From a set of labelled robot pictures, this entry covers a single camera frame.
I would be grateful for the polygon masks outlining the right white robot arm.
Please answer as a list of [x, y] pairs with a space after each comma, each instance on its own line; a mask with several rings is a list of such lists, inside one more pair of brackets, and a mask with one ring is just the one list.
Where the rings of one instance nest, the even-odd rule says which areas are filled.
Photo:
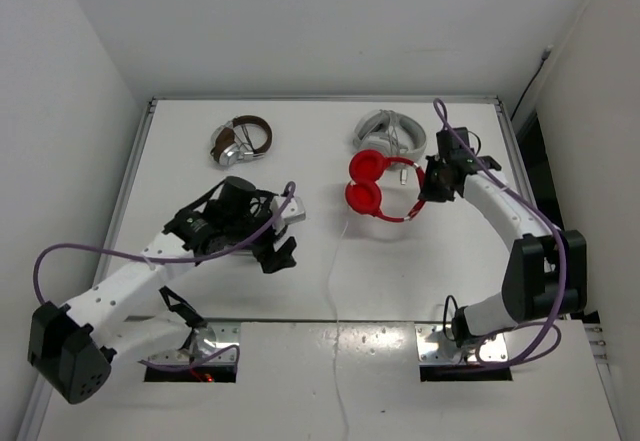
[[440, 130], [438, 154], [427, 158], [420, 198], [427, 202], [464, 199], [497, 232], [509, 259], [497, 294], [458, 307], [447, 333], [459, 348], [486, 335], [529, 321], [582, 311], [587, 302], [587, 242], [577, 230], [547, 224], [511, 190], [502, 167], [490, 156], [474, 157], [464, 148], [466, 128]]

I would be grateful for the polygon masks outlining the red headphones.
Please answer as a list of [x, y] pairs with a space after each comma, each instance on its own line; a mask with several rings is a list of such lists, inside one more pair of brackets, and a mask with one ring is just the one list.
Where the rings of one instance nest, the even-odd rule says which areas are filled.
[[404, 223], [413, 220], [422, 210], [425, 201], [418, 199], [403, 217], [386, 215], [382, 209], [382, 191], [378, 180], [395, 164], [411, 167], [415, 170], [419, 186], [425, 181], [425, 171], [416, 162], [401, 156], [386, 156], [373, 149], [365, 149], [351, 159], [349, 164], [350, 181], [345, 187], [347, 205], [360, 215], [378, 218], [389, 223]]

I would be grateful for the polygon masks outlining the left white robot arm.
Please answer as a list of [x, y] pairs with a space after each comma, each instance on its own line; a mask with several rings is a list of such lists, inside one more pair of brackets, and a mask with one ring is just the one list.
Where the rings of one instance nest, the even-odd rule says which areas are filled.
[[180, 208], [140, 253], [102, 249], [125, 265], [61, 305], [39, 301], [31, 317], [29, 364], [69, 404], [88, 400], [113, 365], [142, 345], [141, 337], [127, 343], [120, 327], [154, 294], [182, 321], [171, 333], [194, 337], [207, 323], [169, 283], [237, 251], [250, 252], [265, 274], [294, 267], [296, 240], [283, 235], [301, 212], [295, 194], [294, 182], [275, 193], [228, 176]]

